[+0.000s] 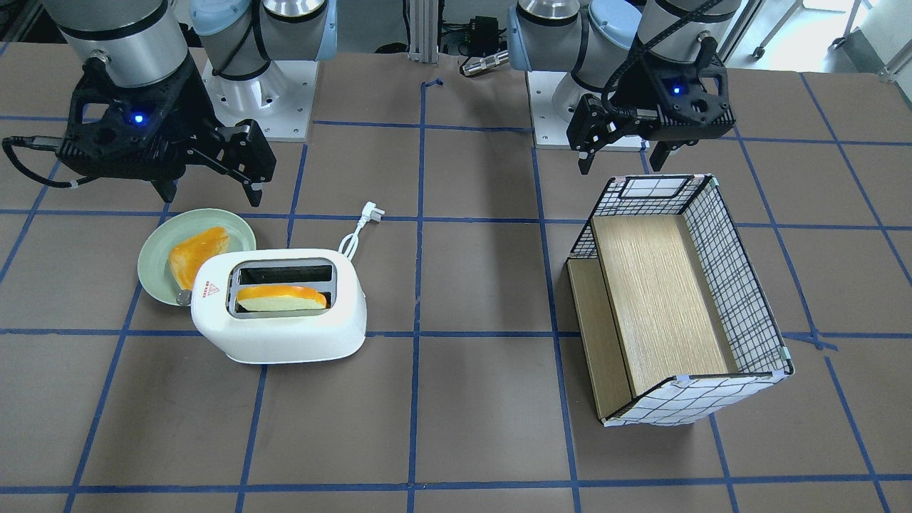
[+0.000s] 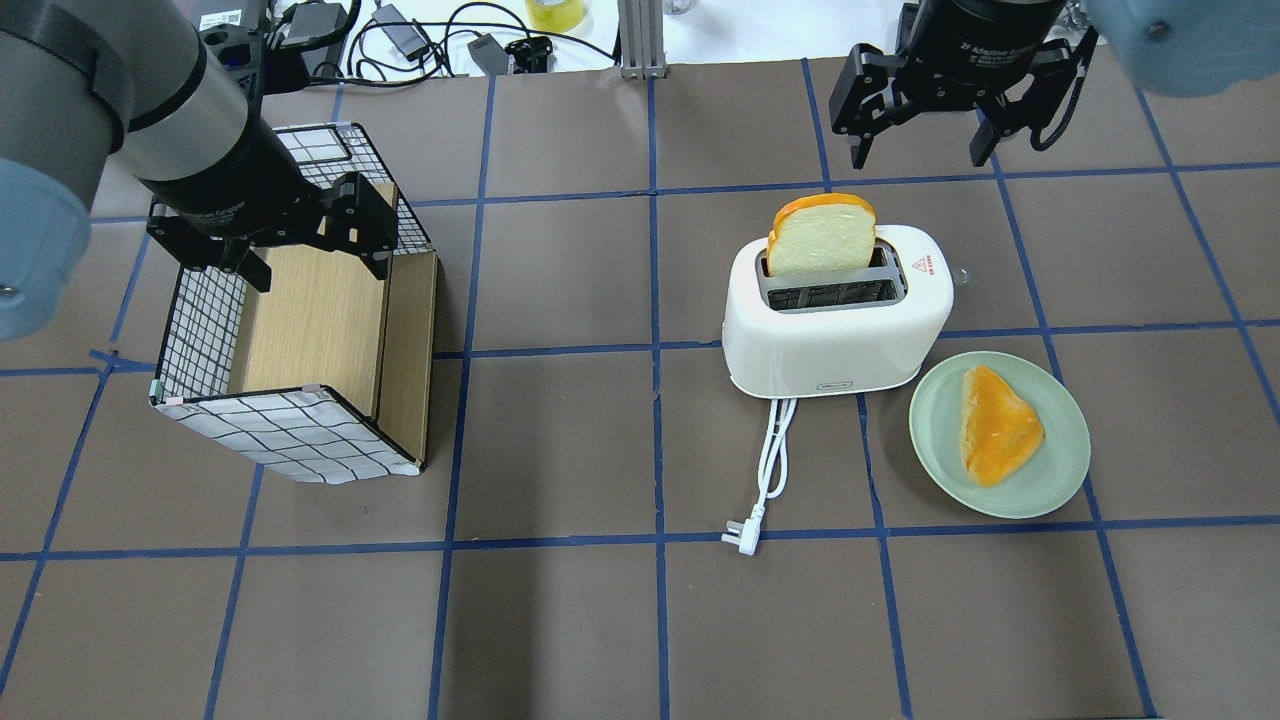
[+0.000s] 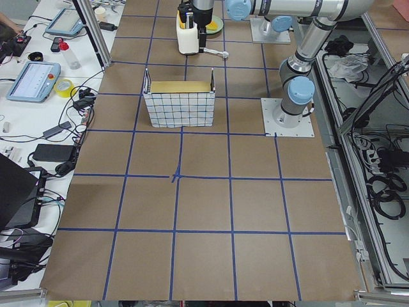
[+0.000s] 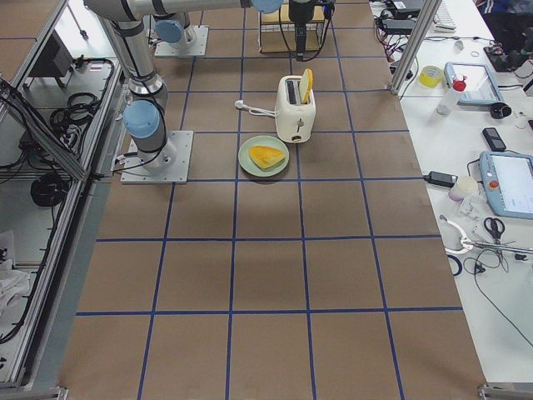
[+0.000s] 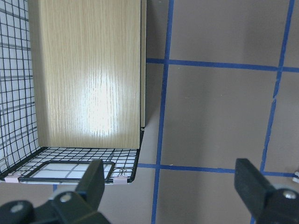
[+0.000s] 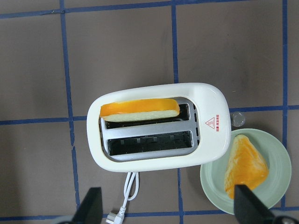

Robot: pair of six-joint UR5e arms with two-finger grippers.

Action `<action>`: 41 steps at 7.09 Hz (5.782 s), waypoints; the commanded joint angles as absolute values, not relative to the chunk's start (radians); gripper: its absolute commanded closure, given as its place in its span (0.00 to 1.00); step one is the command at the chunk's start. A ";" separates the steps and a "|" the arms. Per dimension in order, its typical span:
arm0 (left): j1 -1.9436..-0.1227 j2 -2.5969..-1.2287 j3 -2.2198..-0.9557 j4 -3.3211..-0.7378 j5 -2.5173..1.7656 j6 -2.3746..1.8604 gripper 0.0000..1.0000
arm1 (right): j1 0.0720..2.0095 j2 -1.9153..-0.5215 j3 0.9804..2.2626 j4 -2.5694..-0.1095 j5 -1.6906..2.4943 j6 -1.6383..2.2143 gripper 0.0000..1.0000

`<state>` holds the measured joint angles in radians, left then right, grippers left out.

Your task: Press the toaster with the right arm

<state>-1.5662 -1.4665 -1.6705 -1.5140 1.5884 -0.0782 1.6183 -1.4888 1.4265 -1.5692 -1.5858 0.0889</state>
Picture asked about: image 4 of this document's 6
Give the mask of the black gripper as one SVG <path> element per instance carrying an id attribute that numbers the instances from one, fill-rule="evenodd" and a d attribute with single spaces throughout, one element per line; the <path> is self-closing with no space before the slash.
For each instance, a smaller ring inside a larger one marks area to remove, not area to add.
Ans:
<path id="1" fill-rule="evenodd" d="M 289 0 L 289 19 L 295 23 L 296 60 L 303 62 L 306 52 L 306 24 L 314 16 L 314 0 Z"/>

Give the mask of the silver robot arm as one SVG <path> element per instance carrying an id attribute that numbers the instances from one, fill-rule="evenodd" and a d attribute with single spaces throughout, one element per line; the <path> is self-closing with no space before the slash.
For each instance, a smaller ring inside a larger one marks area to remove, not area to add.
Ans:
<path id="1" fill-rule="evenodd" d="M 182 39 L 190 11 L 255 8 L 261 13 L 281 9 L 282 1 L 86 1 L 84 5 L 106 23 L 119 62 L 126 68 L 132 103 L 126 106 L 123 123 L 137 146 L 140 162 L 134 168 L 164 170 L 176 159 L 168 143 L 165 121 L 167 85 L 158 74 L 145 35 L 143 18 L 176 26 L 161 35 L 166 42 Z"/>
<path id="2" fill-rule="evenodd" d="M 188 12 L 175 12 L 162 16 L 154 15 L 158 37 L 174 48 L 189 48 L 197 41 Z"/>

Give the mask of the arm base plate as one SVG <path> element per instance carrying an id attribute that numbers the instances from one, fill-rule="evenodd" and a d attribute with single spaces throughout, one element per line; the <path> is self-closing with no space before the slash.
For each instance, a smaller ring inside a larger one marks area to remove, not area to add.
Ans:
<path id="1" fill-rule="evenodd" d="M 174 48 L 169 43 L 158 38 L 155 50 L 156 58 L 189 58 L 204 56 L 207 48 L 207 35 L 209 28 L 205 25 L 193 26 L 197 34 L 197 41 L 188 48 Z"/>
<path id="2" fill-rule="evenodd" d="M 193 131 L 167 131 L 167 144 L 154 161 L 140 153 L 126 159 L 120 180 L 124 184 L 185 184 L 192 153 Z"/>

